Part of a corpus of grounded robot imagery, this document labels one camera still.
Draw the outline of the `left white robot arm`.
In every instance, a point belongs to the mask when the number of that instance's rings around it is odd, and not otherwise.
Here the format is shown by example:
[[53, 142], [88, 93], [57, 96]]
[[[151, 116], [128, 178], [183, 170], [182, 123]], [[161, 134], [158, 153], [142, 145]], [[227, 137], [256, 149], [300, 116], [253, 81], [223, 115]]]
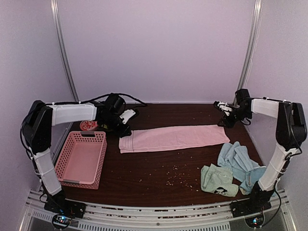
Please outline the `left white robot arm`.
[[51, 158], [52, 127], [83, 120], [96, 121], [120, 138], [131, 135], [128, 121], [137, 114], [136, 110], [125, 108], [123, 94], [110, 93], [104, 97], [106, 100], [103, 102], [98, 98], [58, 103], [37, 100], [21, 123], [21, 143], [32, 161], [35, 174], [41, 180], [47, 201], [59, 214], [69, 210], [69, 202], [65, 199]]

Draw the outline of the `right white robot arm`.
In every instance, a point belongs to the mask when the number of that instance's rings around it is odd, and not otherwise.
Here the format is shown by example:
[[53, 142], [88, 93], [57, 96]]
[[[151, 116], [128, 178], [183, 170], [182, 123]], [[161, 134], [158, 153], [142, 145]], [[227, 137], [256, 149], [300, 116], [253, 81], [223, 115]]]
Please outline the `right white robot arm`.
[[302, 154], [301, 144], [308, 131], [302, 104], [263, 98], [250, 97], [247, 89], [236, 91], [237, 106], [216, 101], [214, 107], [224, 113], [218, 126], [232, 128], [235, 123], [252, 119], [253, 114], [261, 114], [277, 120], [276, 146], [265, 173], [253, 186], [247, 209], [257, 212], [274, 194], [278, 180], [286, 172], [292, 157]]

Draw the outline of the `pink towel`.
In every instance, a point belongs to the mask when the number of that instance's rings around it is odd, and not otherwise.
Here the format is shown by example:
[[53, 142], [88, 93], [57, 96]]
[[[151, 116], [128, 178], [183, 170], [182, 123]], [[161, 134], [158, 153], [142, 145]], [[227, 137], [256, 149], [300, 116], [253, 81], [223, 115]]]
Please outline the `pink towel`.
[[124, 153], [173, 151], [228, 143], [223, 127], [217, 125], [173, 126], [134, 130], [130, 136], [119, 139]]

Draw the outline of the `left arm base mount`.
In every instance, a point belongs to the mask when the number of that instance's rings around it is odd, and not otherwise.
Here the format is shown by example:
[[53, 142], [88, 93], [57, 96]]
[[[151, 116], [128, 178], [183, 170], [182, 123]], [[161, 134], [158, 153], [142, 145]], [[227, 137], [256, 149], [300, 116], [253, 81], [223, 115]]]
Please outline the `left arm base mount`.
[[65, 201], [64, 208], [60, 208], [54, 203], [47, 202], [44, 205], [44, 209], [55, 213], [55, 215], [52, 216], [51, 223], [56, 229], [63, 230], [70, 226], [73, 219], [84, 217], [86, 204]]

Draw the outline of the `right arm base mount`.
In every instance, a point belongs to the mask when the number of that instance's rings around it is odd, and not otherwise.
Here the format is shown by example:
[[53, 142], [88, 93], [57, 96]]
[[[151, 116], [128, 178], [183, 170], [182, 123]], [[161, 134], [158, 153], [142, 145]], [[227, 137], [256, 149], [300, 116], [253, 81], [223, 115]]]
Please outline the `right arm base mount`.
[[270, 202], [266, 202], [262, 206], [251, 206], [249, 200], [235, 200], [230, 203], [233, 218], [244, 217], [246, 225], [253, 229], [259, 229], [263, 226], [265, 223], [264, 211], [270, 208]]

